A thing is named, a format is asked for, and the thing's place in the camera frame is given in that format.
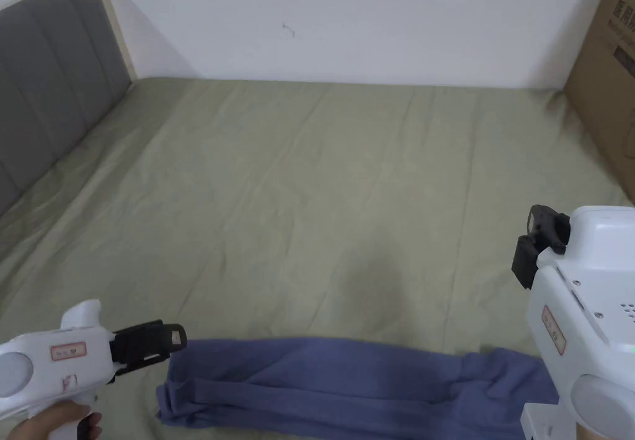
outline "finger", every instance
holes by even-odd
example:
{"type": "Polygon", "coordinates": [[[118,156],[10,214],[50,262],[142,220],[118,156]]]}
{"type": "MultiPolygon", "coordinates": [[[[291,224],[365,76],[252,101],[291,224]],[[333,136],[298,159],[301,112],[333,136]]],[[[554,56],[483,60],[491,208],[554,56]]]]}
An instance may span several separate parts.
{"type": "Polygon", "coordinates": [[[62,401],[38,413],[31,420],[38,429],[51,433],[65,423],[81,420],[89,413],[90,407],[87,405],[62,401]]]}
{"type": "Polygon", "coordinates": [[[102,428],[100,426],[94,426],[92,429],[90,429],[90,433],[88,434],[88,439],[97,440],[97,437],[99,437],[101,434],[102,434],[102,428]]]}
{"type": "Polygon", "coordinates": [[[88,417],[88,424],[90,426],[97,426],[99,422],[102,421],[102,414],[99,412],[91,413],[90,417],[88,417]]]}

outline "bed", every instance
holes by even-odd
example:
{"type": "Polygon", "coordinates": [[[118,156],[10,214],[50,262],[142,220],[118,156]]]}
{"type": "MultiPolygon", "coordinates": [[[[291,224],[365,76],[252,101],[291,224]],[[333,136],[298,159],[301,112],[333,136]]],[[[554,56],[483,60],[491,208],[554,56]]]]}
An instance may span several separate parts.
{"type": "MultiPolygon", "coordinates": [[[[97,298],[111,330],[536,354],[509,270],[529,207],[628,204],[557,91],[131,84],[99,0],[5,9],[0,63],[3,341],[97,298]]],[[[166,368],[102,389],[106,438],[276,437],[164,428],[166,368]]]]}

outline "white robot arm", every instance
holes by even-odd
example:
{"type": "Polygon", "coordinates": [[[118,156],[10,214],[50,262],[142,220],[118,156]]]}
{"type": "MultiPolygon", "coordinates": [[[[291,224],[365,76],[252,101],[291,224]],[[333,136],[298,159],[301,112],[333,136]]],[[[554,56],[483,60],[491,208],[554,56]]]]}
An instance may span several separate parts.
{"type": "MultiPolygon", "coordinates": [[[[24,411],[31,417],[64,398],[92,408],[98,387],[187,345],[182,326],[160,320],[111,333],[100,326],[100,311],[98,300],[84,301],[64,313],[59,330],[0,345],[0,419],[24,411]]],[[[84,440],[88,433],[86,417],[49,440],[84,440]]]]}
{"type": "Polygon", "coordinates": [[[531,289],[527,322],[560,402],[525,406],[527,440],[574,440],[576,422],[635,439],[635,209],[581,207],[569,220],[535,205],[528,231],[512,271],[531,289]]]}

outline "cardboard box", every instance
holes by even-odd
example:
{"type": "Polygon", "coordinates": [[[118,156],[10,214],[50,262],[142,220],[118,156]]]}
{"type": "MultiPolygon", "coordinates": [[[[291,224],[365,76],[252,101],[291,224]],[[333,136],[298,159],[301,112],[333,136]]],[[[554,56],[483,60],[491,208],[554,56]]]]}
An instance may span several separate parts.
{"type": "Polygon", "coordinates": [[[602,0],[564,92],[635,201],[635,0],[602,0]]]}

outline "red label sticker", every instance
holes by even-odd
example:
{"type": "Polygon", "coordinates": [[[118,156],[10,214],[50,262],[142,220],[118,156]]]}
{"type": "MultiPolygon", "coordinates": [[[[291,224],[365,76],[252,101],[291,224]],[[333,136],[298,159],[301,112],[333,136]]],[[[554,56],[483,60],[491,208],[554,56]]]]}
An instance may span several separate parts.
{"type": "Polygon", "coordinates": [[[64,361],[66,359],[73,359],[75,357],[84,357],[85,355],[85,342],[75,342],[74,344],[51,346],[51,359],[53,361],[64,361]]]}
{"type": "Polygon", "coordinates": [[[542,310],[542,323],[544,323],[547,328],[547,332],[551,336],[551,340],[554,341],[560,356],[563,355],[566,349],[566,339],[560,330],[560,326],[556,323],[556,318],[554,318],[554,315],[547,306],[542,310]]]}

